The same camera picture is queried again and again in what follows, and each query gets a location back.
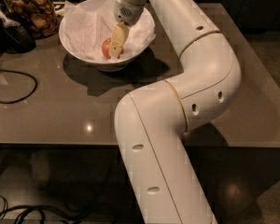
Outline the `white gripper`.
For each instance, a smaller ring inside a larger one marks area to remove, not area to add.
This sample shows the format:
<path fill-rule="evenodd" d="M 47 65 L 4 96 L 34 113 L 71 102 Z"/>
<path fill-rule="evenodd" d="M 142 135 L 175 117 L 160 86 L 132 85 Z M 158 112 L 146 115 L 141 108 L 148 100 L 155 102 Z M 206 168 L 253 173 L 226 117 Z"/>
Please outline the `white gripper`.
<path fill-rule="evenodd" d="M 138 23 L 143 13 L 142 6 L 136 6 L 124 0 L 115 0 L 114 17 L 117 24 L 114 25 L 111 35 L 109 54 L 113 58 L 118 58 L 123 52 L 123 46 L 129 35 L 129 26 Z"/>

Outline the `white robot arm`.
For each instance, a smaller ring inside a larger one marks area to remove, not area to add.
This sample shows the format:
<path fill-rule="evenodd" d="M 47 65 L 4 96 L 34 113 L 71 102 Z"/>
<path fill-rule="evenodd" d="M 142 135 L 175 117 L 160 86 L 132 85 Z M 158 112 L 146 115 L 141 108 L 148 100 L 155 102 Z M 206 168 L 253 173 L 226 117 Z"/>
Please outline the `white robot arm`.
<path fill-rule="evenodd" d="M 146 224 L 217 224 L 182 144 L 185 133 L 222 114 L 241 68 L 231 45 L 193 0 L 117 0 L 138 18 L 154 8 L 181 74 L 131 91 L 118 103 L 115 131 Z"/>

